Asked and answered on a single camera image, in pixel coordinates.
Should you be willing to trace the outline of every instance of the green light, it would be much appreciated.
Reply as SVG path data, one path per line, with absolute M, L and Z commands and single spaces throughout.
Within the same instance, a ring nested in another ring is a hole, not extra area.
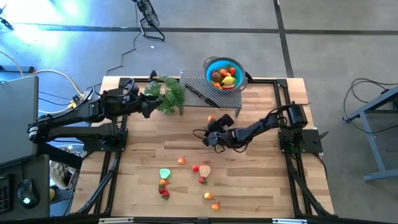
M 30 199 L 29 198 L 25 198 L 24 199 L 24 203 L 30 203 Z

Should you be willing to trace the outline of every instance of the perforated metal sheet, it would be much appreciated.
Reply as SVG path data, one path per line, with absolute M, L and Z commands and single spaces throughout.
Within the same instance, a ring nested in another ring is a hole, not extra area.
M 207 83 L 203 70 L 181 70 L 180 85 L 185 90 L 184 106 L 211 107 L 185 87 L 188 83 L 203 96 L 213 100 L 220 108 L 242 108 L 241 93 L 219 93 Z

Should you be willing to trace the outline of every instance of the gray floor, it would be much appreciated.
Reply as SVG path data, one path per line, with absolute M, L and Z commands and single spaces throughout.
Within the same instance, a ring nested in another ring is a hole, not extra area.
M 3 17 L 9 22 L 79 26 L 135 27 L 130 0 L 9 1 Z M 278 28 L 272 0 L 152 0 L 161 27 Z M 286 29 L 397 30 L 398 2 L 393 0 L 280 0 Z M 133 48 L 135 32 L 39 31 L 16 25 L 0 30 L 0 50 L 21 65 L 69 74 L 82 90 L 99 83 L 107 69 L 118 66 L 121 54 Z M 210 55 L 240 61 L 255 77 L 286 77 L 279 34 L 167 32 L 166 41 L 139 37 L 136 51 L 123 57 L 123 68 L 108 75 L 178 75 L 200 69 Z M 365 77 L 398 82 L 397 35 L 287 35 L 295 77 L 305 79 L 318 129 L 335 213 L 341 217 L 398 222 L 398 179 L 365 183 L 363 174 L 377 171 L 366 136 L 345 124 L 342 104 L 352 80 Z M 0 58 L 0 63 L 9 63 Z M 16 78 L 16 74 L 2 74 Z M 65 79 L 40 75 L 40 89 L 61 96 L 75 94 Z M 364 84 L 358 94 L 370 100 L 380 94 Z M 347 109 L 361 104 L 352 97 Z M 54 107 L 40 102 L 40 109 Z M 398 159 L 398 153 L 390 157 Z

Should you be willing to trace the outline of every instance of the butcher block tabletop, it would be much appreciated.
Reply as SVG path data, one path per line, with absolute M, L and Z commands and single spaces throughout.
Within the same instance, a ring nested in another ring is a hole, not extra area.
M 120 77 L 104 77 L 101 91 L 118 87 Z M 288 78 L 290 99 L 308 103 L 304 80 Z M 144 91 L 146 83 L 138 83 Z M 246 127 L 266 116 L 276 107 L 274 87 L 270 84 L 249 84 L 242 92 L 243 107 L 234 127 Z M 313 128 L 309 106 L 304 106 L 308 119 L 306 129 Z M 184 109 L 183 116 L 152 112 L 149 119 L 134 113 L 128 117 L 128 140 L 122 153 L 111 215 L 113 217 L 294 217 L 286 161 L 279 151 L 277 129 L 253 139 L 244 153 L 226 149 L 216 154 L 203 145 L 192 131 L 203 129 L 209 115 L 219 118 L 225 113 L 234 117 L 231 109 Z M 185 156 L 185 165 L 178 159 Z M 81 167 L 71 212 L 77 211 L 98 186 L 104 152 L 89 155 Z M 312 154 L 302 154 L 308 188 L 330 213 L 333 213 L 325 171 Z M 199 183 L 200 175 L 193 165 L 208 165 L 208 184 Z M 158 192 L 159 170 L 171 170 L 167 189 L 170 198 L 164 200 Z M 206 200 L 209 192 L 215 200 Z M 301 191 L 297 191 L 300 208 L 304 211 Z M 104 190 L 104 209 L 108 188 Z M 220 201 L 220 209 L 211 204 Z

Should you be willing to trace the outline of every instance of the potted plant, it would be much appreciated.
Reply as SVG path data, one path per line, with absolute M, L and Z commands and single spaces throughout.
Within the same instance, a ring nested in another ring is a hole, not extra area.
M 181 107 L 184 102 L 184 89 L 175 78 L 158 77 L 158 80 L 161 80 L 166 84 L 165 93 L 162 93 L 162 85 L 160 83 L 152 81 L 145 87 L 144 94 L 149 96 L 158 96 L 163 100 L 163 103 L 156 109 L 163 114 L 172 114 L 174 113 L 175 108 Z

